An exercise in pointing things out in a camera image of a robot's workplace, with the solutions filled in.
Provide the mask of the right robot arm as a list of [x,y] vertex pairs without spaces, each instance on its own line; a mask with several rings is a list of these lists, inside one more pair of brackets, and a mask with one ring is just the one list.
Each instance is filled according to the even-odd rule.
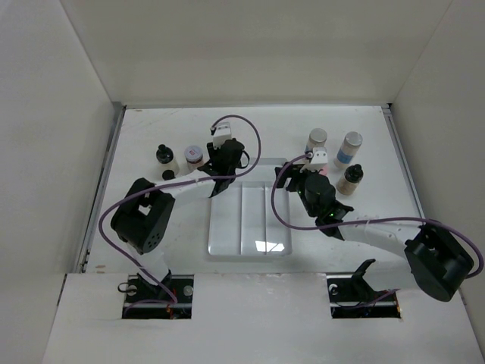
[[290,162],[275,170],[275,189],[294,192],[312,230],[341,241],[364,243],[407,261],[417,286],[429,297],[449,302],[464,280],[480,274],[483,258],[474,260],[463,248],[470,240],[457,230],[424,218],[370,218],[336,198],[327,176]]

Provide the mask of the small black cap spice bottle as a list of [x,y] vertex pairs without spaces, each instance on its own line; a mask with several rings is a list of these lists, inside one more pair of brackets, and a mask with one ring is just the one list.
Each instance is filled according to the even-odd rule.
[[162,172],[161,177],[162,180],[173,180],[176,177],[176,174],[173,170],[167,169]]

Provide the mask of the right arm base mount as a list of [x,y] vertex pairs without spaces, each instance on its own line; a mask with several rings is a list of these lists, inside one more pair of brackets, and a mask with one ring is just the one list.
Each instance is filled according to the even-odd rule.
[[365,273],[375,263],[364,261],[354,272],[327,276],[330,314],[333,319],[400,319],[397,289],[375,290]]

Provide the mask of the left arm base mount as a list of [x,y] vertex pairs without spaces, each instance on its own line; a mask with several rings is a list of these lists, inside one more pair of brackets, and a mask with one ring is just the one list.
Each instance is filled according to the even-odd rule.
[[177,320],[192,318],[192,299],[194,294],[193,275],[168,275],[163,284],[177,299],[159,286],[145,281],[140,275],[129,275],[127,281],[117,286],[124,295],[122,319],[160,319]]

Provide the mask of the black knob cap grinder bottle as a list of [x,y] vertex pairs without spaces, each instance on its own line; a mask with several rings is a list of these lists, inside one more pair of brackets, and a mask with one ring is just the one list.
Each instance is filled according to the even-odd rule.
[[170,147],[166,146],[165,144],[160,144],[155,156],[162,168],[162,171],[172,171],[175,174],[179,174],[180,167],[174,152]]

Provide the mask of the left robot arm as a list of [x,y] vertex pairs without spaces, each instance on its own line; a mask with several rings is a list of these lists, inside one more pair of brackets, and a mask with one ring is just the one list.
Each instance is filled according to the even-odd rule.
[[236,139],[222,145],[208,144],[209,160],[186,176],[161,185],[141,177],[133,182],[126,197],[107,212],[113,212],[110,227],[129,251],[115,243],[111,246],[125,255],[139,269],[144,293],[153,302],[167,299],[170,293],[170,269],[158,249],[175,208],[223,193],[239,176],[245,146]]

